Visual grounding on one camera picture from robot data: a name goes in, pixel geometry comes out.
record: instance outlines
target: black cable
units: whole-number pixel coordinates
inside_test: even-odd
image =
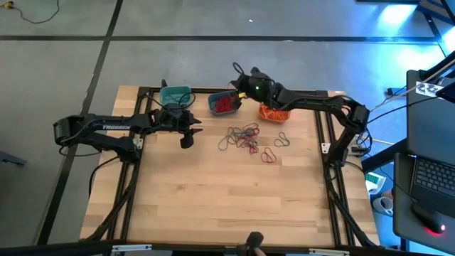
[[[354,164],[353,162],[349,162],[349,161],[345,161],[345,163],[350,164],[350,165],[352,165],[352,166],[355,166],[355,167],[357,167],[359,170],[361,170],[361,171],[363,172],[363,168],[360,167],[359,165]],[[387,216],[387,217],[392,217],[391,215],[388,215],[388,214],[385,214],[385,213],[380,213],[380,212],[378,212],[377,210],[375,210],[374,208],[373,208],[373,211],[374,211],[375,213],[380,214],[380,215],[384,215],[384,216]]]
[[[185,107],[166,107],[163,104],[161,104],[158,100],[155,100],[152,96],[146,95],[146,97],[149,97],[151,100],[153,100],[156,104],[158,104],[160,107],[164,108],[165,110],[184,110],[186,108],[189,108],[196,101],[196,94],[194,92],[187,92],[184,95],[192,95],[193,96],[193,101],[190,102]]]
[[[371,136],[371,133],[370,133],[370,130],[368,128],[366,128],[363,132],[361,132],[357,139],[356,139],[356,144],[359,144],[359,145],[364,145],[364,147],[366,148],[366,152],[363,154],[363,155],[360,155],[360,156],[365,156],[366,154],[370,153],[371,151],[371,147],[373,145],[373,137]]]
[[[95,177],[95,173],[103,166],[106,164],[114,161],[115,159],[118,159],[119,157],[112,157],[111,159],[107,160],[106,162],[101,163],[99,166],[97,166],[93,171],[92,174],[90,175],[90,182],[88,183],[88,197],[90,198],[90,195],[92,194],[92,183],[93,183],[93,178]]]
[[[74,157],[81,157],[81,156],[94,156],[95,154],[100,154],[101,151],[99,152],[96,152],[96,153],[90,153],[90,154],[82,154],[82,155],[69,155],[69,154],[64,154],[62,152],[62,150],[65,148],[66,146],[62,146],[59,150],[58,150],[58,153],[62,156],[74,156]]]
[[[60,11],[60,0],[57,0],[57,11],[55,11],[55,13],[52,14],[52,16],[51,16],[50,18],[48,18],[48,19],[46,19],[46,20],[44,20],[44,21],[31,21],[31,20],[29,20],[28,18],[25,18],[25,17],[23,16],[22,10],[20,10],[19,8],[15,7],[15,6],[13,6],[13,9],[14,9],[14,10],[17,10],[17,11],[21,14],[21,18],[22,18],[24,21],[28,21],[28,22],[30,22],[30,23],[32,23],[32,24],[41,24],[41,23],[45,23],[45,22],[50,21],[50,20],[51,20],[59,11]]]
[[[381,104],[379,104],[379,105],[384,104],[384,102],[386,102],[388,99],[390,99],[391,97],[395,96],[397,93],[401,92],[401,91],[402,91],[403,89],[405,89],[405,88],[406,88],[406,85],[403,86],[403,87],[402,87],[401,89],[399,89],[398,91],[396,91],[396,92],[395,92],[394,94],[392,94],[391,96],[386,97],[385,100],[384,100],[383,102],[381,102]]]
[[[429,97],[429,98],[426,98],[426,99],[423,99],[423,100],[419,100],[419,101],[416,101],[416,102],[413,102],[413,103],[409,103],[409,104],[404,105],[404,106],[401,106],[401,107],[397,107],[396,109],[390,110],[390,111],[388,111],[388,112],[386,112],[386,113],[384,113],[384,114],[380,114],[379,116],[377,116],[377,117],[374,118],[373,120],[368,121],[368,124],[370,124],[371,122],[375,121],[376,119],[378,119],[378,118],[380,118],[380,117],[383,117],[383,116],[385,116],[385,115],[387,115],[387,114],[390,114],[390,113],[392,113],[392,112],[394,112],[394,111],[400,110],[400,109],[402,109],[403,107],[411,107],[412,105],[415,105],[415,104],[417,104],[417,103],[425,102],[425,101],[427,101],[427,100],[433,100],[433,99],[436,99],[436,98],[437,98],[437,97]]]
[[[243,71],[242,67],[240,67],[240,64],[239,64],[239,63],[233,62],[233,63],[232,63],[232,66],[234,67],[234,70],[237,71],[237,73],[239,73],[239,74],[241,74],[241,75],[244,75],[244,76],[246,76],[247,78],[263,79],[263,80],[267,80],[267,81],[270,81],[270,82],[272,82],[273,84],[275,84],[275,80],[273,80],[273,79],[271,79],[271,78],[254,78],[254,77],[252,77],[251,75],[245,74],[245,72]]]
[[[172,95],[166,95],[166,96],[164,97],[164,99],[165,99],[165,100],[173,100],[173,101],[175,101],[175,102],[178,102],[178,105],[179,105],[179,106],[182,106],[182,103],[186,103],[186,102],[189,102],[189,101],[190,101],[190,99],[191,99],[190,97],[188,98],[188,100],[186,100],[186,99],[185,99],[184,101],[182,100],[186,95],[190,95],[190,94],[191,94],[191,92],[186,92],[186,93],[184,93],[184,94],[183,94],[182,96],[180,96],[180,97],[178,97],[178,96],[177,96],[177,97],[174,97],[174,96],[172,96]]]
[[[87,124],[84,124],[84,126],[82,128],[80,128],[80,130],[78,132],[76,132],[76,134],[72,135],[71,137],[69,138],[66,138],[66,139],[62,139],[62,141],[60,143],[63,143],[63,142],[67,142],[69,141],[70,139],[74,139],[76,138],[77,136],[79,136],[79,134],[81,134],[89,125],[91,125],[93,122],[97,121],[96,119],[93,119],[92,121],[88,122]]]
[[[406,194],[406,196],[408,196],[409,199],[411,199],[411,201],[412,201],[413,203],[415,203],[415,201],[414,201],[414,199],[411,197],[411,195],[410,195],[408,192],[406,192],[406,190],[403,189],[401,186],[398,186],[398,184],[395,183],[395,181],[393,180],[393,178],[390,177],[389,174],[385,173],[385,171],[383,171],[382,167],[379,167],[379,170],[380,170],[383,174],[385,174],[385,175],[393,182],[393,186],[396,186],[396,187],[398,187],[399,189],[401,189],[401,191],[403,191],[403,192]]]

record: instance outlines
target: desk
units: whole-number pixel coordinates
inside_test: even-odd
[[[131,115],[138,90],[120,87],[112,115]],[[273,124],[259,119],[259,103],[243,100],[236,114],[214,117],[208,109],[208,96],[197,93],[189,108],[202,121],[194,127],[204,128],[194,136],[190,149],[180,148],[180,134],[146,136],[127,241],[235,246],[244,244],[256,230],[264,235],[266,246],[333,247],[314,112],[292,110],[285,124]],[[218,150],[228,127],[252,122],[259,124],[259,152],[270,146],[278,158],[274,164],[263,163],[259,154],[250,155],[247,149]],[[339,136],[343,128],[336,119],[334,125]],[[281,131],[290,146],[273,146]],[[102,152],[100,163],[113,156],[114,152]],[[357,158],[348,160],[360,164]],[[97,172],[80,237],[91,235],[111,210],[120,166],[113,163]],[[351,214],[378,244],[363,173],[347,165],[343,176]],[[119,215],[115,238],[122,220],[122,213]],[[340,214],[338,222],[345,244]]]

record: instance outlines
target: gray floor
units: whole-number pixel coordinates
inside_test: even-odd
[[[55,10],[54,0],[15,2],[33,19]],[[0,9],[0,35],[103,36],[115,3],[60,0],[60,13],[40,25]],[[433,36],[414,8],[355,0],[125,0],[114,34]],[[101,44],[0,41],[0,150],[28,160],[23,168],[0,164],[0,247],[33,244],[61,162],[52,123],[79,112]],[[292,89],[345,90],[372,108],[384,100],[385,88],[405,84],[407,70],[428,68],[443,57],[431,43],[111,42],[90,111],[110,114],[120,85],[152,86],[166,78],[171,85],[225,87],[237,77],[232,61],[245,70],[256,65]],[[374,115],[403,103],[393,102]],[[378,120],[370,130],[378,139],[401,140],[405,111]],[[375,144],[373,152],[384,147]],[[79,238],[88,176],[97,161],[95,156],[75,160],[50,242]]]

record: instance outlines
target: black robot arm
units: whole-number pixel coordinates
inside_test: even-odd
[[[99,116],[95,114],[71,115],[58,120],[54,126],[55,143],[60,146],[73,146],[79,143],[93,146],[96,150],[113,150],[120,161],[135,162],[139,152],[134,139],[115,138],[96,131],[125,130],[136,134],[151,134],[156,131],[178,132],[183,134],[181,147],[193,145],[193,135],[202,129],[191,129],[192,124],[200,124],[193,114],[178,105],[166,105],[160,110],[131,117]]]
[[[231,81],[239,95],[252,98],[274,110],[293,109],[324,111],[333,114],[345,127],[340,138],[330,145],[326,161],[344,166],[348,155],[348,146],[357,134],[366,129],[370,111],[360,103],[345,95],[321,97],[300,95],[273,81],[258,68],[251,70],[251,75],[240,72],[237,80]]]

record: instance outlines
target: laptop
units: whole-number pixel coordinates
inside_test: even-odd
[[[455,103],[455,82],[436,92],[436,96]],[[455,218],[455,166],[417,156],[411,197]]]

